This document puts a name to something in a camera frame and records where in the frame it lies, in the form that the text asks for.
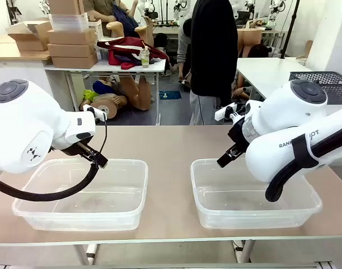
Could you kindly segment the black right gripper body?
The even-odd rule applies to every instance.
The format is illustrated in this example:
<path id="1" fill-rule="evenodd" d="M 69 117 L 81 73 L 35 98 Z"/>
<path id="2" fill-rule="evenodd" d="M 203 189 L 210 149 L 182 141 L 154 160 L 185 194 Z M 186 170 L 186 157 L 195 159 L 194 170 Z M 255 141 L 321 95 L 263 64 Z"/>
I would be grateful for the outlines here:
<path id="1" fill-rule="evenodd" d="M 243 135 L 243 124 L 244 120 L 239 120 L 237 123 L 233 124 L 232 128 L 228 132 L 228 136 L 234 142 L 234 145 L 229 149 L 232 154 L 243 154 L 249 146 L 249 142 Z"/>

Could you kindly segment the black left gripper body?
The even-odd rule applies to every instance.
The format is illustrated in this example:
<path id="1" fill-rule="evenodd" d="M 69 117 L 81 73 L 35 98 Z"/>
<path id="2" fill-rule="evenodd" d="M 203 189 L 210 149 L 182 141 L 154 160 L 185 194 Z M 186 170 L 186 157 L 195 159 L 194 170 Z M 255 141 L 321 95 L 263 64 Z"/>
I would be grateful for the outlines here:
<path id="1" fill-rule="evenodd" d="M 66 149 L 62 149 L 61 152 L 68 156 L 80 156 L 90 162 L 99 162 L 101 160 L 101 154 L 88 145 L 89 141 L 78 141 L 72 144 Z"/>

